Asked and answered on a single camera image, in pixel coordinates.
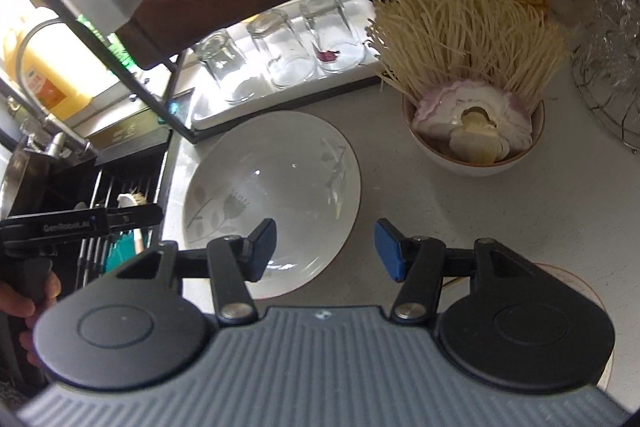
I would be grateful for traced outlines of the person's left hand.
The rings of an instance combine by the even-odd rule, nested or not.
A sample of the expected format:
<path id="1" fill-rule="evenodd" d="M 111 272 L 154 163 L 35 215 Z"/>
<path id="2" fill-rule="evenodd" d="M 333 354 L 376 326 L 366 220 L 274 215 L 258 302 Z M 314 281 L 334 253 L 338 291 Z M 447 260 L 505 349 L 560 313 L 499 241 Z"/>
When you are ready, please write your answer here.
<path id="1" fill-rule="evenodd" d="M 24 322 L 21 327 L 18 341 L 26 353 L 28 363 L 35 367 L 40 367 L 40 358 L 34 343 L 32 330 L 43 312 L 55 305 L 58 296 L 61 294 L 62 285 L 58 276 L 50 272 L 43 283 L 43 302 L 36 306 L 32 299 L 20 295 L 7 283 L 1 283 L 1 311 L 9 317 L 17 317 Z"/>

